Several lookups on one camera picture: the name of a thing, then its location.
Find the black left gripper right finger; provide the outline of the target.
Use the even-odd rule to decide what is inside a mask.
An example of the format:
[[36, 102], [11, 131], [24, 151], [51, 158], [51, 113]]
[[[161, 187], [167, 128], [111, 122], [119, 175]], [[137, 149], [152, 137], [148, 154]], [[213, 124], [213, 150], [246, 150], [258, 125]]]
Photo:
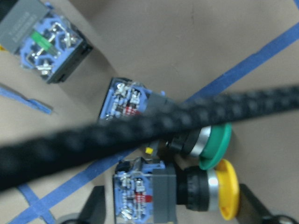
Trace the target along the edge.
[[247, 185], [240, 186], [240, 208], [237, 214], [239, 224], [278, 224], [278, 218], [272, 215]]

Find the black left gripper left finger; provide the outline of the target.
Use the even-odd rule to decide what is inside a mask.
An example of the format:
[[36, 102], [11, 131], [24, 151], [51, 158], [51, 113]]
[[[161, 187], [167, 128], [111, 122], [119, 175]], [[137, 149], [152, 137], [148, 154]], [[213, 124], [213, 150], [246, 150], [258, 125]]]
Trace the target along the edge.
[[80, 215], [80, 224], [104, 224], [106, 219], [105, 187], [95, 186]]

